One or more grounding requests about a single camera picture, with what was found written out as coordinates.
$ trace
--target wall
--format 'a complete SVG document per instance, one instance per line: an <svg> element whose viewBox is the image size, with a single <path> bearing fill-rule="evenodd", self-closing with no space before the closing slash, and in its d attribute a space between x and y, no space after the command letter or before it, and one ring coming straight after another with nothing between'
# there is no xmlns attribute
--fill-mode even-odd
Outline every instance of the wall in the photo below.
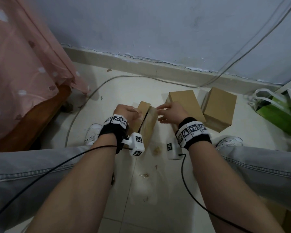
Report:
<svg viewBox="0 0 291 233"><path fill-rule="evenodd" d="M218 71L252 47L291 0L33 0L60 43ZM291 13L228 71L291 80Z"/></svg>

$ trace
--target wristband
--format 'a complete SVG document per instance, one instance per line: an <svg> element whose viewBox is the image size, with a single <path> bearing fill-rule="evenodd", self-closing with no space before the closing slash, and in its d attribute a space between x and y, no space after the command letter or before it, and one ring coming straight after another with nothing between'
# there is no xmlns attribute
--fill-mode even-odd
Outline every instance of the wristband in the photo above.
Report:
<svg viewBox="0 0 291 233"><path fill-rule="evenodd" d="M104 124L103 127L99 133L100 137L103 134L109 134L113 133L116 137L116 154L120 152L120 150L123 148L123 139L126 136L126 133L128 131L128 125L127 120L122 116L118 114L114 114L112 117L108 118Z"/></svg>
<svg viewBox="0 0 291 233"><path fill-rule="evenodd" d="M198 141L208 141L210 143L209 131L202 122L195 118L185 118L180 124L179 129L175 133L181 148L189 150L189 147Z"/></svg>

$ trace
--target green bag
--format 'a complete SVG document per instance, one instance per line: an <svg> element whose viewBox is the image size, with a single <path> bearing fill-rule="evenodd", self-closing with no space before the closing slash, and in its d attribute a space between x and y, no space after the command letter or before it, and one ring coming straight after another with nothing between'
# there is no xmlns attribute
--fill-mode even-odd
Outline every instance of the green bag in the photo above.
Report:
<svg viewBox="0 0 291 233"><path fill-rule="evenodd" d="M262 91L269 93L271 97L258 97L256 94ZM291 136L290 98L283 95L279 96L268 89L256 90L254 96L257 101L255 111Z"/></svg>

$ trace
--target wooden bed frame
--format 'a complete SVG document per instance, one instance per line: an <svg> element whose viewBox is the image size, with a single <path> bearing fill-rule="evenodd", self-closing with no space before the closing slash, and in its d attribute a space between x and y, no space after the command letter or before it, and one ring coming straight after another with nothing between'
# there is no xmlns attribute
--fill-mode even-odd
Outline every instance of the wooden bed frame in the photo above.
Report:
<svg viewBox="0 0 291 233"><path fill-rule="evenodd" d="M16 127L0 140L0 152L24 151L30 148L71 94L69 86L61 85L58 89L56 96L33 107Z"/></svg>

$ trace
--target person's left hand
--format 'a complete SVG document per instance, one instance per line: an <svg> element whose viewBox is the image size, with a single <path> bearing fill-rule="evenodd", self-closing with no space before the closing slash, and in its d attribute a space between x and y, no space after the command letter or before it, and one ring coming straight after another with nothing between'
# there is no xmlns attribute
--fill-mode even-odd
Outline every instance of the person's left hand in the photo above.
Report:
<svg viewBox="0 0 291 233"><path fill-rule="evenodd" d="M113 111L113 114L122 115L127 119L127 122L130 123L135 119L141 117L142 112L139 109L136 109L128 105L117 105L116 109Z"/></svg>

